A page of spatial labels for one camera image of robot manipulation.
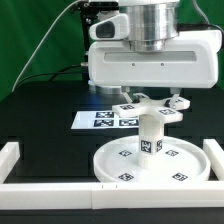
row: green backdrop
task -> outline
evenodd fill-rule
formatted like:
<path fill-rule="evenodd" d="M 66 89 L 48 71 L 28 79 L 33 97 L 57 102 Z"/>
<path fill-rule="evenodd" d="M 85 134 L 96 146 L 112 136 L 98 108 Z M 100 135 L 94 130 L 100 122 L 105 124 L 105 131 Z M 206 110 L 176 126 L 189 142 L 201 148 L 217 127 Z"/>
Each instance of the green backdrop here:
<path fill-rule="evenodd" d="M 72 0 L 0 1 L 0 100 L 7 96 L 16 77 L 58 14 Z M 223 28 L 223 0 L 198 0 L 210 22 Z M 181 22 L 201 21 L 191 0 L 181 0 Z M 29 66 L 25 76 L 55 72 L 83 61 L 84 48 L 79 14 L 69 12 L 59 21 Z M 220 81 L 224 89 L 224 52 L 219 53 Z"/>

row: black table surface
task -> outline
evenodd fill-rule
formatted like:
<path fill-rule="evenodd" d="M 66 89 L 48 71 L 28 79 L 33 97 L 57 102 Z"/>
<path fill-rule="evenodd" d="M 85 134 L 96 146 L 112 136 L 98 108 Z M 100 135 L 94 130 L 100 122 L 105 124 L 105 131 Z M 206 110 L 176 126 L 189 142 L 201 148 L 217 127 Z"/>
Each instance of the black table surface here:
<path fill-rule="evenodd" d="M 168 89 L 140 89 L 153 99 Z M 224 144 L 224 92 L 219 88 L 185 89 L 191 101 L 182 122 L 166 125 L 165 134 L 202 147 L 203 139 Z M 31 82 L 0 103 L 0 147 L 20 143 L 21 157 L 9 183 L 97 182 L 93 156 L 103 144 L 137 129 L 72 130 L 77 111 L 111 110 L 126 103 L 122 95 L 88 90 L 81 81 Z M 0 211 L 0 223 L 223 223 L 224 208 Z"/>

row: white plastic part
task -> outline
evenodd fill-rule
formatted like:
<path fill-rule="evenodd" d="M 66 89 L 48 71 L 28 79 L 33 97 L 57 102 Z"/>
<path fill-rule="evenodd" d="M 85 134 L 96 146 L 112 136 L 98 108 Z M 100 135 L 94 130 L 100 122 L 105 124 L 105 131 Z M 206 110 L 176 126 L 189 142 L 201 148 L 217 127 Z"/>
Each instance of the white plastic part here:
<path fill-rule="evenodd" d="M 107 23 L 112 22 L 115 27 L 115 35 L 113 38 L 98 38 L 97 37 L 97 27 Z M 128 37 L 130 33 L 129 20 L 126 14 L 119 14 L 112 18 L 106 19 L 90 27 L 90 37 L 93 40 L 123 40 Z"/>
<path fill-rule="evenodd" d="M 180 207 L 224 207 L 224 181 L 0 184 L 1 210 Z"/>
<path fill-rule="evenodd" d="M 155 5 L 180 2 L 180 0 L 119 0 L 119 6 Z"/>
<path fill-rule="evenodd" d="M 203 149 L 211 161 L 212 170 L 219 180 L 224 180 L 224 151 L 215 139 L 205 139 Z"/>
<path fill-rule="evenodd" d="M 89 51 L 95 85 L 211 88 L 218 80 L 217 30 L 181 32 L 165 50 L 139 54 L 127 41 L 95 42 Z"/>
<path fill-rule="evenodd" d="M 161 184 L 208 180 L 210 161 L 197 146 L 164 137 L 163 149 L 141 158 L 139 137 L 125 137 L 102 146 L 94 156 L 94 172 L 101 182 Z"/>
<path fill-rule="evenodd" d="M 91 209 L 94 183 L 0 185 L 0 209 Z"/>
<path fill-rule="evenodd" d="M 224 182 L 109 183 L 92 192 L 94 209 L 224 207 Z"/>
<path fill-rule="evenodd" d="M 17 142 L 8 142 L 0 151 L 0 184 L 4 183 L 19 157 L 19 143 Z"/>

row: black cable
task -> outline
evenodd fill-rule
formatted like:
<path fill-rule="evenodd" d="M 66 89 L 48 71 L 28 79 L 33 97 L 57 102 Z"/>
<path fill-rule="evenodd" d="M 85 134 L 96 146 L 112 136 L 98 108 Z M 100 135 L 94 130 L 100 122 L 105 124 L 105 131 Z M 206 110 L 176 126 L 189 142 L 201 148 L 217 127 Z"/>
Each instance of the black cable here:
<path fill-rule="evenodd" d="M 224 48 L 224 30 L 215 24 L 204 24 L 204 23 L 189 23 L 189 24 L 178 24 L 177 30 L 180 31 L 192 31 L 192 30 L 207 30 L 209 28 L 215 28 L 221 31 L 222 33 L 222 46 L 221 49 Z"/>
<path fill-rule="evenodd" d="M 55 73 L 55 74 L 49 79 L 49 81 L 53 81 L 55 78 L 57 78 L 58 73 L 66 72 L 66 71 L 68 71 L 68 70 L 70 70 L 70 69 L 73 69 L 73 68 L 80 68 L 80 67 L 81 67 L 81 65 L 70 65 L 70 66 L 67 66 L 67 67 L 65 67 L 65 68 L 62 68 L 62 69 L 60 69 L 57 73 Z"/>
<path fill-rule="evenodd" d="M 80 72 L 54 72 L 54 73 L 47 73 L 47 74 L 38 74 L 38 75 L 31 75 L 29 77 L 26 77 L 22 80 L 20 80 L 18 82 L 18 84 L 16 85 L 15 89 L 17 89 L 23 82 L 29 80 L 29 79 L 33 79 L 33 78 L 36 78 L 36 77 L 40 77 L 40 76 L 49 76 L 49 75 L 75 75 L 75 74 L 80 74 Z"/>

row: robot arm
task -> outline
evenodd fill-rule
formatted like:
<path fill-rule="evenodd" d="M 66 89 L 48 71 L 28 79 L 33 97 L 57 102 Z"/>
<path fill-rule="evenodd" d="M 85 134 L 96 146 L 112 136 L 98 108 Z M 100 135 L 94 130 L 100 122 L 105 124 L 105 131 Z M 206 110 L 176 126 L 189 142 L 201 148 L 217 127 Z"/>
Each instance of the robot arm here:
<path fill-rule="evenodd" d="M 89 52 L 91 80 L 96 85 L 110 86 L 214 86 L 221 32 L 178 33 L 178 2 L 120 0 L 122 13 L 90 28 L 90 36 L 96 40 Z"/>

